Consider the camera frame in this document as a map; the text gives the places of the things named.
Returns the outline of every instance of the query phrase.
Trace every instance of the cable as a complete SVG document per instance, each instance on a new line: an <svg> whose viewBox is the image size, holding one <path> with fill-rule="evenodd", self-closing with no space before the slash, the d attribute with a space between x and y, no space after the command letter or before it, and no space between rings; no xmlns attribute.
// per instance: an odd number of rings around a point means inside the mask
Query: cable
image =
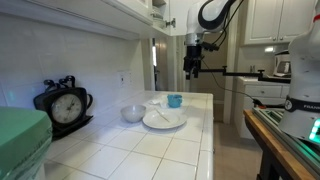
<svg viewBox="0 0 320 180"><path fill-rule="evenodd" d="M228 10L227 14L226 14L226 17L228 17L229 15L229 12L230 12L230 9ZM220 34L220 36L212 43L212 44L215 44L216 42L218 42L218 40L221 38L221 36L226 33L226 22L227 22L227 18L224 19L224 22L223 22L223 32Z"/></svg>
<svg viewBox="0 0 320 180"><path fill-rule="evenodd" d="M240 5L243 3L243 1L244 1L244 0L242 0L242 1L238 4L238 6L237 6L236 10L234 10L233 14L232 14L232 15L231 15L231 17L230 17L230 20L228 21L227 25L224 27L225 29L229 26L229 24L230 24L230 22L231 22L231 20L232 20L233 16L236 14L236 12L237 12L237 11L238 11L238 9L240 8Z"/></svg>
<svg viewBox="0 0 320 180"><path fill-rule="evenodd" d="M224 29L224 37L223 37L223 39L222 39L222 41L221 41L221 43L219 44L219 48L220 48L220 46L222 45L222 43L224 42L224 40L226 40L226 38L227 38L227 31Z"/></svg>
<svg viewBox="0 0 320 180"><path fill-rule="evenodd" d="M206 64L206 62L204 62L204 60L202 60L202 62L203 62L204 65L207 67L207 69L210 69L209 66ZM248 94L246 94L246 93L239 92L239 91L234 91L234 90L231 90L231 89L226 89L226 88L224 88L224 87L221 87L221 86L219 85L216 77L214 76L214 74L211 73L211 75L212 75L214 81L216 82L216 84L217 84L217 86L218 86L219 88L221 88L221 89L223 89L223 90L225 90L225 91L230 91L230 92L234 92L234 93L238 93L238 94L243 94L243 95L246 95L246 96L248 96L249 98L251 98L253 101L255 100L253 97L251 97L250 95L248 95Z"/></svg>

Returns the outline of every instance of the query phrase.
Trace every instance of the wooden table edge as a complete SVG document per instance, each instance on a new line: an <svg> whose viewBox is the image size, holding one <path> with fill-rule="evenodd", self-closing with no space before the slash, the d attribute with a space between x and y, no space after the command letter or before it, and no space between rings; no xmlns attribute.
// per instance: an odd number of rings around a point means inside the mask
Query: wooden table edge
<svg viewBox="0 0 320 180"><path fill-rule="evenodd" d="M256 118L252 110L243 111L246 120L261 136L267 146L274 150L274 154L279 162L287 169L293 179L312 180L314 176L284 147L280 141Z"/></svg>

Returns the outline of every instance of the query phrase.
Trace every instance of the blue cup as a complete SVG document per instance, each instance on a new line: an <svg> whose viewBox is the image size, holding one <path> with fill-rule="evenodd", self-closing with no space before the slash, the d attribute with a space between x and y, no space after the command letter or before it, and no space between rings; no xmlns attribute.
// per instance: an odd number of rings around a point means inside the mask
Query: blue cup
<svg viewBox="0 0 320 180"><path fill-rule="evenodd" d="M168 96L168 105L171 108L178 108L182 103L182 96L179 94L169 94Z"/></svg>

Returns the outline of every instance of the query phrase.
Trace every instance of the white wall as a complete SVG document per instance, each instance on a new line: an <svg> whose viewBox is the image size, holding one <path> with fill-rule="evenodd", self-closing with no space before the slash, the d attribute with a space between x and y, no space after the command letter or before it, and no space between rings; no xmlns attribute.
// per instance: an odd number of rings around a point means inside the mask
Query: white wall
<svg viewBox="0 0 320 180"><path fill-rule="evenodd" d="M264 69L265 74L272 75L274 69L274 54L288 49L288 44L274 45L272 53L264 50L270 45L240 46L237 62L238 72L249 72L250 66L255 65L256 71Z"/></svg>
<svg viewBox="0 0 320 180"><path fill-rule="evenodd" d="M93 95L93 114L144 90L140 41L5 15L0 22L0 106L34 108L43 80L66 75ZM120 88L123 70L131 70L133 83Z"/></svg>

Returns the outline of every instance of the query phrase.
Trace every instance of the white tile backsplash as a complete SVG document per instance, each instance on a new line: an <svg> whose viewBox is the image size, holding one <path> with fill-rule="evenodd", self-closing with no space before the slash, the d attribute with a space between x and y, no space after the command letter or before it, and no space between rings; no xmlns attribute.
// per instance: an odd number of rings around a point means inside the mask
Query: white tile backsplash
<svg viewBox="0 0 320 180"><path fill-rule="evenodd" d="M1 15L0 105L34 108L45 79L76 77L98 114L144 89L139 40L127 41L80 30ZM131 70L131 86L118 86L117 71Z"/></svg>
<svg viewBox="0 0 320 180"><path fill-rule="evenodd" d="M3 92L8 106L34 108L33 98L44 92L42 83L4 87Z"/></svg>

